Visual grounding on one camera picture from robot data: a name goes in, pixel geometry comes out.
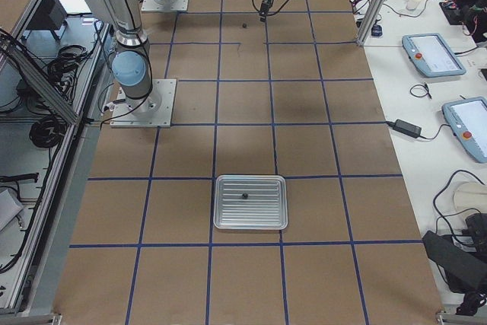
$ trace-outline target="silver tray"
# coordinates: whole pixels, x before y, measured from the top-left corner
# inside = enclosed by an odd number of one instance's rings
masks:
[[[288,225],[286,184],[279,175],[221,175],[214,204],[217,228],[282,230]]]

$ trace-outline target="white mounting plate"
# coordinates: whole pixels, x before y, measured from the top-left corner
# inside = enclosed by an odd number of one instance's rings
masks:
[[[170,7],[164,7],[155,0],[144,0],[142,13],[167,13],[171,11],[188,11],[189,0],[177,0]]]
[[[141,114],[130,113],[126,116],[117,118],[129,112],[129,108],[124,104],[117,104],[113,110],[113,119],[110,126],[114,128],[138,128],[138,127],[170,127],[171,117],[173,116],[174,95],[176,94],[176,79],[154,79],[154,86],[162,98],[161,105],[154,112]],[[125,93],[119,89],[117,99],[124,99]]]

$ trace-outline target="black connector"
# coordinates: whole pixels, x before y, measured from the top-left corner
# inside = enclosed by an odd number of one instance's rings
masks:
[[[396,119],[396,122],[386,121],[386,123],[394,131],[401,132],[404,135],[413,137],[414,139],[421,136],[421,127],[407,123],[401,119]]]

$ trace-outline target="blue joint cap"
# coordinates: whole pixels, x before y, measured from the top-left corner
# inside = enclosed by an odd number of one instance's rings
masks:
[[[112,70],[121,85],[133,87],[144,79],[145,62],[138,53],[124,51],[113,59]]]

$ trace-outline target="floor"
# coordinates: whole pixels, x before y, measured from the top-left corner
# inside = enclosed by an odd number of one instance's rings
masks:
[[[284,0],[276,0],[277,5]],[[428,260],[348,0],[144,14],[170,129],[103,128],[54,310],[74,324],[435,324]],[[220,231],[215,178],[280,174],[283,231]]]

